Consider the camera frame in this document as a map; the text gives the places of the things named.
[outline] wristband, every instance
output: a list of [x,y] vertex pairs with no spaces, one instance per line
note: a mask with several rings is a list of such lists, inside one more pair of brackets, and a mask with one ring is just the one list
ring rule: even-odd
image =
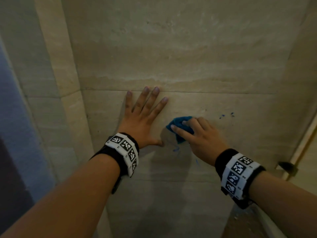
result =
[[221,153],[215,167],[221,179],[221,191],[229,194],[240,208],[247,208],[252,203],[248,197],[250,185],[265,168],[234,149]]
[[94,155],[109,155],[117,161],[120,167],[120,175],[113,187],[112,194],[116,192],[122,176],[132,177],[135,168],[139,164],[139,151],[138,143],[132,136],[126,133],[117,133],[110,136],[105,145]]

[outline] blue sponge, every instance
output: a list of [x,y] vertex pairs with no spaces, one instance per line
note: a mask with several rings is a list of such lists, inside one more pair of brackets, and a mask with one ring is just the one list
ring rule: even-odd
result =
[[[191,118],[192,118],[192,116],[186,116],[186,117],[178,117],[178,118],[175,118],[175,119],[172,120],[172,122],[170,122],[170,123],[166,126],[166,128],[167,128],[169,131],[171,131],[171,132],[173,132],[173,133],[175,134],[175,132],[171,129],[171,125],[174,124],[176,127],[179,127],[179,128],[181,128],[181,129],[187,131],[187,132],[190,133],[190,134],[194,134],[194,131],[192,130],[191,127],[188,127],[188,126],[182,124],[183,121],[188,121],[188,120],[190,120]],[[179,136],[178,134],[176,134],[176,140],[177,140],[177,143],[178,143],[178,144],[181,144],[181,143],[183,143],[183,142],[185,141],[184,138],[182,138],[182,137]]]

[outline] white band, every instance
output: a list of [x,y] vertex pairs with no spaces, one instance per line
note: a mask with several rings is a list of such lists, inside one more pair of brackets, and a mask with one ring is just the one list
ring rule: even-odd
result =
[[229,160],[222,174],[221,186],[231,197],[243,200],[243,189],[253,171],[260,166],[259,163],[250,160],[238,153]]
[[123,156],[124,162],[128,166],[128,175],[131,177],[139,164],[139,156],[135,144],[128,136],[117,133],[105,145],[114,148]]

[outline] hand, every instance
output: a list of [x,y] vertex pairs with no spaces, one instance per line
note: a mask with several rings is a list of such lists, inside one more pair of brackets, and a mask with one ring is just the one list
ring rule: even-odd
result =
[[145,87],[134,107],[132,106],[132,92],[127,92],[125,97],[125,115],[117,131],[118,133],[131,135],[137,141],[140,149],[148,145],[163,146],[161,140],[154,139],[150,135],[150,129],[155,118],[167,104],[168,98],[164,97],[151,111],[160,90],[155,87],[146,101],[149,92],[150,89]]
[[172,125],[172,130],[186,139],[198,158],[206,163],[215,166],[217,157],[224,152],[229,146],[221,139],[216,128],[212,127],[207,120],[200,117],[192,118],[183,123],[194,130],[194,135],[185,130]]

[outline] forearm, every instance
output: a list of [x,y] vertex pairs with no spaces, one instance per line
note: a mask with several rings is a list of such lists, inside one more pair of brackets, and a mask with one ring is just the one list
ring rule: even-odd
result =
[[288,237],[315,236],[317,198],[313,194],[268,172],[254,179],[249,194]]
[[119,177],[117,162],[100,154],[40,200],[6,237],[91,237]]

